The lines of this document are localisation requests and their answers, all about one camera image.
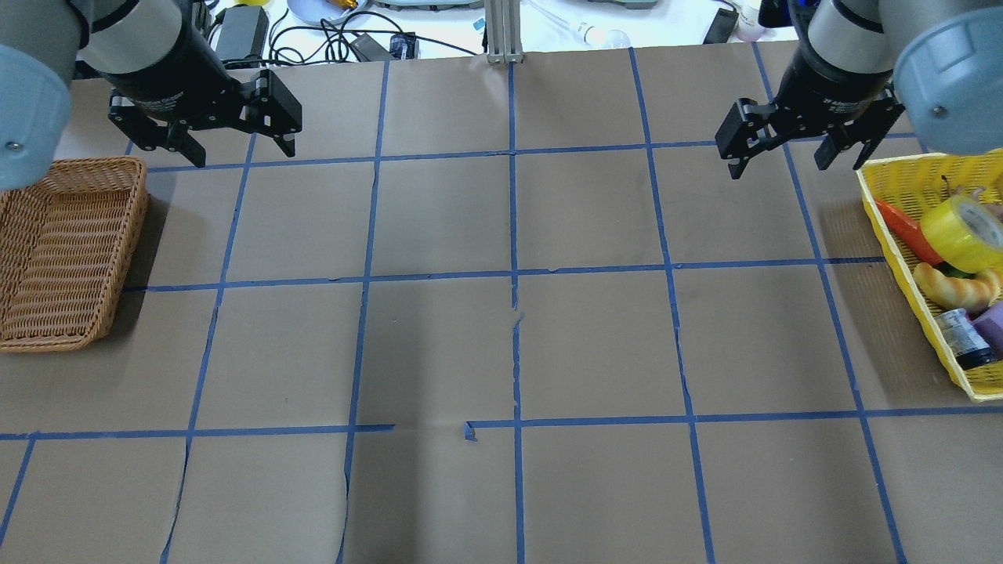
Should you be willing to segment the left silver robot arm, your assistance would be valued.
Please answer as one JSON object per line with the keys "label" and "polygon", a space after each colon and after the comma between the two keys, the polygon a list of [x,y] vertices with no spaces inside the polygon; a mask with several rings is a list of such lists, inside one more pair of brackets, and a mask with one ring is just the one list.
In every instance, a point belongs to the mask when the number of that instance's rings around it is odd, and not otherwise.
{"label": "left silver robot arm", "polygon": [[1,185],[46,175],[71,119],[78,61],[110,83],[108,119],[133,146],[205,165],[195,132],[233,129],[296,154],[303,107],[272,69],[233,78],[176,1],[1,4]]}

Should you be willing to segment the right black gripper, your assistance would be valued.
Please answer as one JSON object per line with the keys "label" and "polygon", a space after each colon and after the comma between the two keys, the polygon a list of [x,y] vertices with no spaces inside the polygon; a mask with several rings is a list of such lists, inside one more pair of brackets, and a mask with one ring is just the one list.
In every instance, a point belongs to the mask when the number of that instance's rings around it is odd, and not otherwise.
{"label": "right black gripper", "polygon": [[753,157],[794,138],[824,134],[814,164],[825,171],[837,156],[862,146],[860,170],[906,107],[891,85],[893,51],[875,1],[787,1],[798,49],[772,103],[737,99],[714,135],[730,178]]}

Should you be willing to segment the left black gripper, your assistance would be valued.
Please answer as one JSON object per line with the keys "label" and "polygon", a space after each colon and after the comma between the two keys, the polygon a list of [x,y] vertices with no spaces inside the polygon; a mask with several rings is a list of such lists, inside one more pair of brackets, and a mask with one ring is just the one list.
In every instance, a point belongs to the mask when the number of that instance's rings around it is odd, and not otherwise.
{"label": "left black gripper", "polygon": [[197,4],[103,2],[103,78],[116,89],[111,124],[141,150],[164,149],[196,168],[205,166],[205,149],[193,130],[260,133],[286,157],[296,156],[302,104],[272,69],[243,85],[230,76],[194,25]]}

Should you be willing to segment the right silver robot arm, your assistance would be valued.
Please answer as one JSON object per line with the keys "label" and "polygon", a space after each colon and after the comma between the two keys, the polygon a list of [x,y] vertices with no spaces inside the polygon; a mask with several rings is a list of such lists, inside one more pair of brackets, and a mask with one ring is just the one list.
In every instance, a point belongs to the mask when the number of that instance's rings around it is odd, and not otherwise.
{"label": "right silver robot arm", "polygon": [[763,1],[759,24],[792,27],[799,44],[773,100],[739,99],[718,128],[732,179],[808,138],[823,140],[820,170],[860,144],[859,170],[903,115],[943,154],[1002,146],[999,1]]}

